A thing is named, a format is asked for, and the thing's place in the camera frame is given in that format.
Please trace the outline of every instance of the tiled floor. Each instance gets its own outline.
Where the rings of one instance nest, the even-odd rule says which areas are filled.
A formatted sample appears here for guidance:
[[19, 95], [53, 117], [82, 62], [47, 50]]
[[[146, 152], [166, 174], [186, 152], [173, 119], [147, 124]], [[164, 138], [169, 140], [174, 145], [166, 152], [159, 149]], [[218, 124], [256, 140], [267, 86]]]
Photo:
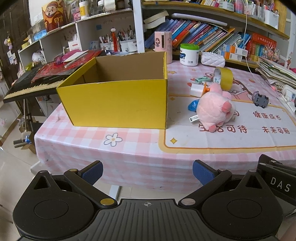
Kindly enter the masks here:
[[[19, 234], [12, 224], [12, 211], [19, 198], [33, 178], [30, 166], [38, 161], [37, 156], [30, 150], [14, 148], [13, 140], [20, 138], [17, 128], [9, 135], [0, 149], [0, 241], [16, 241]], [[105, 193], [109, 193], [111, 185], [97, 181], [94, 186]], [[178, 202], [187, 194], [169, 193], [141, 188], [122, 187], [118, 200], [121, 198], [135, 199], [165, 199], [175, 198]], [[281, 237], [292, 220], [285, 221], [278, 233]]]

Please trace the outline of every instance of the white flower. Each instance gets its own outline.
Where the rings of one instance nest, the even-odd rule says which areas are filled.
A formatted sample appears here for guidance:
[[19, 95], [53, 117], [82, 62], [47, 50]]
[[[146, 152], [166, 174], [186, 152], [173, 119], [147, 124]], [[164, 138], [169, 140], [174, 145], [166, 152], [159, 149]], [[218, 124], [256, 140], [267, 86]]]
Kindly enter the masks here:
[[104, 145], [111, 145], [112, 147], [116, 146], [117, 142], [121, 142], [122, 138], [117, 137], [118, 133], [114, 133], [112, 136], [111, 135], [106, 135], [106, 139], [104, 141]]

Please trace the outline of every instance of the white quilted pouch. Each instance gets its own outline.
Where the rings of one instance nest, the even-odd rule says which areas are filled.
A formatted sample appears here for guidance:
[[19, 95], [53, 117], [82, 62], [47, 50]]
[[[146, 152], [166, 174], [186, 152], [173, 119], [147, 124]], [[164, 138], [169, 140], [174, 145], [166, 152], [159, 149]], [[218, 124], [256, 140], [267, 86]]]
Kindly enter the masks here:
[[204, 65], [210, 65], [214, 67], [224, 67], [225, 59], [223, 56], [215, 53], [202, 52], [201, 63]]

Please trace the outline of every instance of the plush toy tag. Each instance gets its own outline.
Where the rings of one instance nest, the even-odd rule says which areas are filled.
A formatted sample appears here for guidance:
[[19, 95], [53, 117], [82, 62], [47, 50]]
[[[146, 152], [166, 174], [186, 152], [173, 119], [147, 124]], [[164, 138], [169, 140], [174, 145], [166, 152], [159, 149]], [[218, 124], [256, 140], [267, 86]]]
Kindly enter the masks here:
[[194, 115], [194, 116], [190, 117], [189, 120], [190, 120], [190, 122], [194, 122], [194, 121], [199, 120], [198, 115]]

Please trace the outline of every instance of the white container with green lid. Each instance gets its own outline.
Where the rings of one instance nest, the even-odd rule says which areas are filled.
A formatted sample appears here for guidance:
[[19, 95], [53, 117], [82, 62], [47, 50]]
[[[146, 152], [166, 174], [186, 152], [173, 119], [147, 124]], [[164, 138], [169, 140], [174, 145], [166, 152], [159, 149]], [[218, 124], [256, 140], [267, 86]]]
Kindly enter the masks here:
[[196, 44], [181, 44], [180, 63], [186, 66], [197, 66], [200, 47]]

